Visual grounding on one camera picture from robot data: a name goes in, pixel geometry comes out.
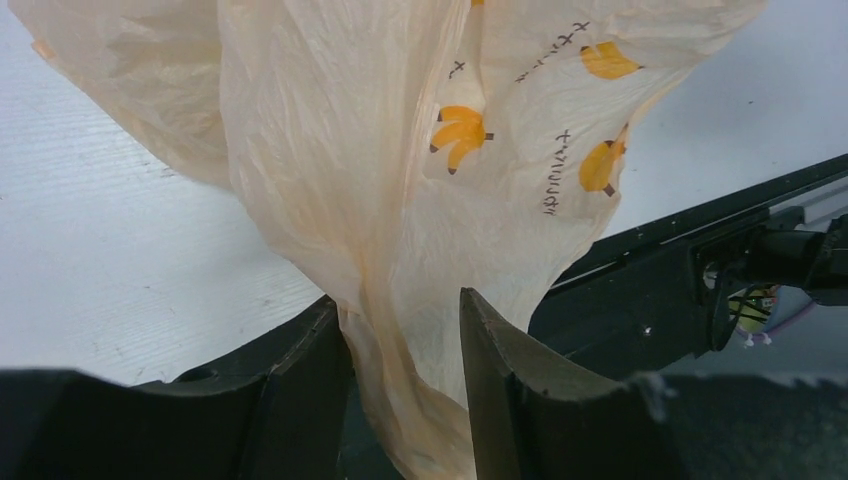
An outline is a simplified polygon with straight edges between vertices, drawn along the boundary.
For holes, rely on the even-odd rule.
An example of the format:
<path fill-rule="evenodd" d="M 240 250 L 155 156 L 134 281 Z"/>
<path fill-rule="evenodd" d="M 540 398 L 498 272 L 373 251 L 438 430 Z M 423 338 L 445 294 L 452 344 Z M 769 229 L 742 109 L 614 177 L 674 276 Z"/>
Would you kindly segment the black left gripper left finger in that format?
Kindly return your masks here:
<path fill-rule="evenodd" d="M 175 380 L 1 374 L 5 479 L 333 479 L 351 358 L 333 301 Z"/>

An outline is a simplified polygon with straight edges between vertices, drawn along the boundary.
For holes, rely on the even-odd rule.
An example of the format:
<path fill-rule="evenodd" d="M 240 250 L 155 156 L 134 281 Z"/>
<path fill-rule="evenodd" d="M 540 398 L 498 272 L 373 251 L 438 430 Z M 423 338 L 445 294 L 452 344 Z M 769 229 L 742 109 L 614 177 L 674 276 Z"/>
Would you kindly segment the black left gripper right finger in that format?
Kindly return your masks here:
<path fill-rule="evenodd" d="M 460 294 L 480 479 L 843 479 L 843 375 L 608 379 Z"/>

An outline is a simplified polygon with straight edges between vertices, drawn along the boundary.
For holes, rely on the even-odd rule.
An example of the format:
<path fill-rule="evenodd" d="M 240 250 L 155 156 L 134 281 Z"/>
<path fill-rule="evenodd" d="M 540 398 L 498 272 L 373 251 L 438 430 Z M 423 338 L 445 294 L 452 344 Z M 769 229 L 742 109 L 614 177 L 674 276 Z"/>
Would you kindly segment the orange translucent plastic bag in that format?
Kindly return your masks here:
<path fill-rule="evenodd" d="M 459 295 L 518 328 L 603 234 L 630 127 L 762 1 L 12 1 L 34 50 L 234 193 L 332 298 L 408 479 L 476 477 Z"/>

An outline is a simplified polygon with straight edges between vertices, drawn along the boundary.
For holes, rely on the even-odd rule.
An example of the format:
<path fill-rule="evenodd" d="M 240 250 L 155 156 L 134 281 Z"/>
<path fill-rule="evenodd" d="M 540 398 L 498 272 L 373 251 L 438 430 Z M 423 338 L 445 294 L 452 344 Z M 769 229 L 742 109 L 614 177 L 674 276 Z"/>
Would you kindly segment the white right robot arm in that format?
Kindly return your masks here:
<path fill-rule="evenodd" d="M 825 232 L 763 230 L 748 249 L 740 277 L 803 290 L 822 306 L 847 304 L 847 216 Z"/>

